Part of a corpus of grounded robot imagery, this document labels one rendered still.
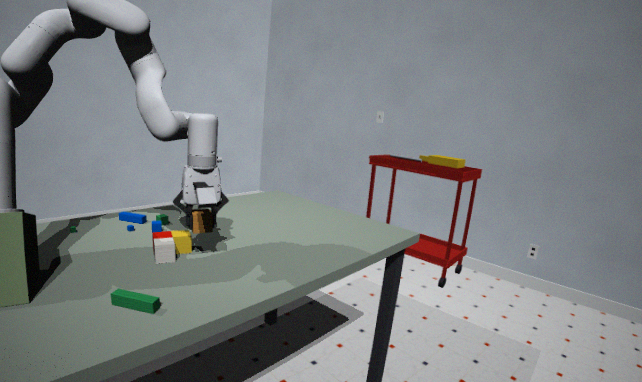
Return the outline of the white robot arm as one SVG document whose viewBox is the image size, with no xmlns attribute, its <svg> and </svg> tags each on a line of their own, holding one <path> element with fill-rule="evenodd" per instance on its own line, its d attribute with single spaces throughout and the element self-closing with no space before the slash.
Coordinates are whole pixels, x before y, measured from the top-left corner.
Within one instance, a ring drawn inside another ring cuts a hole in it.
<svg viewBox="0 0 642 382">
<path fill-rule="evenodd" d="M 213 167 L 222 162 L 217 155 L 216 115 L 171 113 L 161 88 L 166 69 L 150 38 L 147 14 L 126 0 L 67 0 L 67 6 L 69 10 L 48 10 L 35 17 L 1 57 L 10 81 L 0 78 L 0 213 L 24 212 L 16 205 L 15 128 L 50 90 L 53 72 L 48 62 L 67 41 L 97 38 L 106 27 L 115 31 L 150 133 L 164 142 L 188 139 L 189 166 Z"/>
</svg>

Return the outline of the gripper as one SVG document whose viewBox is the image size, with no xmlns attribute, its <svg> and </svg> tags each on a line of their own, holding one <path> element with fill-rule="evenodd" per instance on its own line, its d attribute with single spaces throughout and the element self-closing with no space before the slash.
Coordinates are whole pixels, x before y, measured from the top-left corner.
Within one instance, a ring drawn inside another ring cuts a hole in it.
<svg viewBox="0 0 642 382">
<path fill-rule="evenodd" d="M 189 166 L 188 164 L 184 166 L 181 192 L 173 200 L 173 204 L 180 208 L 186 214 L 186 226 L 188 226 L 190 230 L 193 229 L 193 217 L 191 211 L 193 205 L 197 205 L 195 195 L 196 188 L 193 185 L 193 182 L 205 182 L 209 186 L 214 186 L 217 201 L 216 206 L 214 208 L 211 208 L 214 228 L 214 224 L 216 224 L 216 214 L 226 203 L 229 202 L 228 198 L 221 191 L 219 167 L 195 167 Z M 187 204 L 186 207 L 182 203 L 180 203 L 181 199 L 185 204 Z"/>
</svg>

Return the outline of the red cube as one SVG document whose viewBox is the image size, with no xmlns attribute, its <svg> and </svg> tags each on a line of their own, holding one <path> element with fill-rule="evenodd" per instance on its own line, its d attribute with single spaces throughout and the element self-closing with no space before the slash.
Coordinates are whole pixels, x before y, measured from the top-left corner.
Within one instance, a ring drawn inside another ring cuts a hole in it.
<svg viewBox="0 0 642 382">
<path fill-rule="evenodd" d="M 166 232 L 152 232 L 153 234 L 153 245 L 154 245 L 154 239 L 157 238 L 170 238 L 172 237 L 171 231 L 166 231 Z"/>
</svg>

